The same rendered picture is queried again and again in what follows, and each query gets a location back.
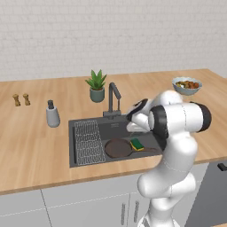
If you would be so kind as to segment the grey soap dispenser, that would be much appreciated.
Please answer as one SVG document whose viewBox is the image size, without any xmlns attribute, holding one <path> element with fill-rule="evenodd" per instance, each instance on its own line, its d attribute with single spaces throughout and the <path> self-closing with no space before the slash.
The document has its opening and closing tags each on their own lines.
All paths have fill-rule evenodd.
<svg viewBox="0 0 227 227">
<path fill-rule="evenodd" d="M 46 120 L 48 126 L 51 128 L 57 128 L 60 124 L 58 108 L 53 104 L 51 99 L 48 100 L 48 106 L 46 107 Z"/>
</svg>

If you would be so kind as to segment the green plant in grey pot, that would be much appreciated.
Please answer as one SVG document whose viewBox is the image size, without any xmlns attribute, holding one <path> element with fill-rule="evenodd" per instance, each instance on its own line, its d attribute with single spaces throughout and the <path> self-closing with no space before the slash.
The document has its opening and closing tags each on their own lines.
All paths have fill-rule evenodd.
<svg viewBox="0 0 227 227">
<path fill-rule="evenodd" d="M 90 99 L 95 103 L 100 103 L 105 98 L 105 75 L 102 75 L 102 70 L 99 70 L 96 74 L 91 71 L 91 78 L 86 80 L 86 83 L 90 86 Z"/>
</svg>

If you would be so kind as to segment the dark grey tap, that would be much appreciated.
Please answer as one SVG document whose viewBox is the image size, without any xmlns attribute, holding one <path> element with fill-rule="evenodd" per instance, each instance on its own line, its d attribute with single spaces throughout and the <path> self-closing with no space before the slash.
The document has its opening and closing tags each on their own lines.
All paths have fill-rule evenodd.
<svg viewBox="0 0 227 227">
<path fill-rule="evenodd" d="M 113 97 L 117 98 L 117 109 L 116 110 L 113 110 L 113 107 L 114 107 Z M 115 83 L 111 82 L 109 84 L 108 110 L 103 112 L 103 116 L 110 120 L 112 120 L 115 116 L 120 116 L 121 115 L 120 100 L 121 100 L 121 94 L 118 91 Z"/>
</svg>

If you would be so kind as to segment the bowl of fruit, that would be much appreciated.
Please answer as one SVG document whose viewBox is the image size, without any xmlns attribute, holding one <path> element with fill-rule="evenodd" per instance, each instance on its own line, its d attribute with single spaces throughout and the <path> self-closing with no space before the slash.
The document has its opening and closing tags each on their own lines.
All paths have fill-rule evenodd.
<svg viewBox="0 0 227 227">
<path fill-rule="evenodd" d="M 202 87 L 201 81 L 191 77 L 176 77 L 172 85 L 178 93 L 185 96 L 194 95 Z"/>
</svg>

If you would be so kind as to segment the white drawer front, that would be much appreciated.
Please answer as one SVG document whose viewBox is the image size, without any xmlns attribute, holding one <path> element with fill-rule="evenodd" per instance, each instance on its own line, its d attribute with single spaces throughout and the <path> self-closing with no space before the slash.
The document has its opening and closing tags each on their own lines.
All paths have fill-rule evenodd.
<svg viewBox="0 0 227 227">
<path fill-rule="evenodd" d="M 43 189 L 42 193 L 46 206 L 56 207 L 137 192 L 138 178 L 139 174 L 119 176 L 86 183 L 52 187 Z"/>
<path fill-rule="evenodd" d="M 12 215 L 44 208 L 40 190 L 0 196 L 0 215 Z"/>
</svg>

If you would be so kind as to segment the grey dishwasher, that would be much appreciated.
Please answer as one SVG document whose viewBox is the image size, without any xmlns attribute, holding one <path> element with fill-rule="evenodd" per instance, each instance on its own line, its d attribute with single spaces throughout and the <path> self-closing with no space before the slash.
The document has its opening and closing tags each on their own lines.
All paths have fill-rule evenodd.
<svg viewBox="0 0 227 227">
<path fill-rule="evenodd" d="M 212 227 L 227 223 L 227 160 L 210 162 L 185 227 Z"/>
</svg>

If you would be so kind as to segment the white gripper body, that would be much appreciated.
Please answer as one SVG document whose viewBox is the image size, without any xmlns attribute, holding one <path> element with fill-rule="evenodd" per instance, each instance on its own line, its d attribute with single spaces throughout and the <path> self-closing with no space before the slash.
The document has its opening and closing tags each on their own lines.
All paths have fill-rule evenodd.
<svg viewBox="0 0 227 227">
<path fill-rule="evenodd" d="M 127 127 L 126 127 L 128 132 L 143 132 L 147 133 L 149 131 L 149 124 L 147 122 L 145 123 L 134 123 L 134 122 L 129 122 Z"/>
</svg>

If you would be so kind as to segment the dark grey sink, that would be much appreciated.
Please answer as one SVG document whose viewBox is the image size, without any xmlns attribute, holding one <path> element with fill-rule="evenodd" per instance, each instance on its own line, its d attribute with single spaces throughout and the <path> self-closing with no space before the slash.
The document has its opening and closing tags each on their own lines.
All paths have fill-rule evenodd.
<svg viewBox="0 0 227 227">
<path fill-rule="evenodd" d="M 128 121 L 124 115 L 114 117 L 112 120 L 109 120 L 104 117 L 98 118 L 90 118 L 90 119 L 79 119 L 79 120 L 71 120 L 68 122 L 69 128 L 69 165 L 71 168 L 74 167 L 81 167 L 76 164 L 76 157 L 75 157 L 75 142 L 74 142 L 74 124 L 78 121 L 96 121 L 98 123 L 99 134 L 101 137 L 102 145 L 105 151 L 106 143 L 113 138 L 122 138 L 130 141 L 132 138 L 137 138 L 140 143 L 144 147 L 154 147 L 158 148 L 158 152 L 139 152 L 139 153 L 132 153 L 129 157 L 122 157 L 122 158 L 110 158 L 106 153 L 106 161 L 113 162 L 113 161 L 120 161 L 120 160 L 130 160 L 130 159 L 137 159 L 143 158 L 148 156 L 156 156 L 162 154 L 162 151 L 166 147 L 166 140 L 160 138 L 159 136 L 154 135 L 152 132 L 128 132 L 126 127 L 128 125 Z"/>
</svg>

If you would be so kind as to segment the white cupboard door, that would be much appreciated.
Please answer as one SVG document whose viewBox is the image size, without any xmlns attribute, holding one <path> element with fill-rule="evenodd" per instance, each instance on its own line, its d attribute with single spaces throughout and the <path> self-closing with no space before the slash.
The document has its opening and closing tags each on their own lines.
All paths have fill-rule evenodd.
<svg viewBox="0 0 227 227">
<path fill-rule="evenodd" d="M 51 227 L 45 209 L 0 216 L 0 227 Z"/>
<path fill-rule="evenodd" d="M 121 225 L 121 204 L 125 203 L 124 225 Z M 126 227 L 129 195 L 75 202 L 48 207 L 51 227 Z"/>
<path fill-rule="evenodd" d="M 134 223 L 133 219 L 134 219 L 135 201 L 136 200 L 139 201 L 139 209 L 138 209 L 138 215 L 137 215 L 137 222 Z M 141 196 L 139 192 L 133 192 L 130 194 L 128 227 L 137 227 L 138 222 L 146 214 L 146 212 L 149 208 L 149 203 L 150 203 L 150 200 Z"/>
</svg>

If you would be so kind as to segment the green and yellow sponge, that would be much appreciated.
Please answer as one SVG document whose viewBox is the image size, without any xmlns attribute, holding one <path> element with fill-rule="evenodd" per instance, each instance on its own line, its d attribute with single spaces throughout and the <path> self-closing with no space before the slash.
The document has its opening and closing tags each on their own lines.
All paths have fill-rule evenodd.
<svg viewBox="0 0 227 227">
<path fill-rule="evenodd" d="M 130 144 L 132 148 L 136 151 L 142 151 L 145 149 L 145 147 L 140 143 L 140 141 L 137 138 L 132 138 L 130 140 Z"/>
</svg>

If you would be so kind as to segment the dark brown pan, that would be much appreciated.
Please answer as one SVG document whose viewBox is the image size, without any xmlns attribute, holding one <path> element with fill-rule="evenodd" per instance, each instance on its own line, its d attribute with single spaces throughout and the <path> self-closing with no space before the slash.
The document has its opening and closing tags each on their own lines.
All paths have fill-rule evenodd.
<svg viewBox="0 0 227 227">
<path fill-rule="evenodd" d="M 132 148 L 130 141 L 122 138 L 110 139 L 105 145 L 105 153 L 110 158 L 129 157 L 132 153 L 158 151 L 159 149 L 154 147 L 145 147 L 142 151 L 136 151 Z"/>
</svg>

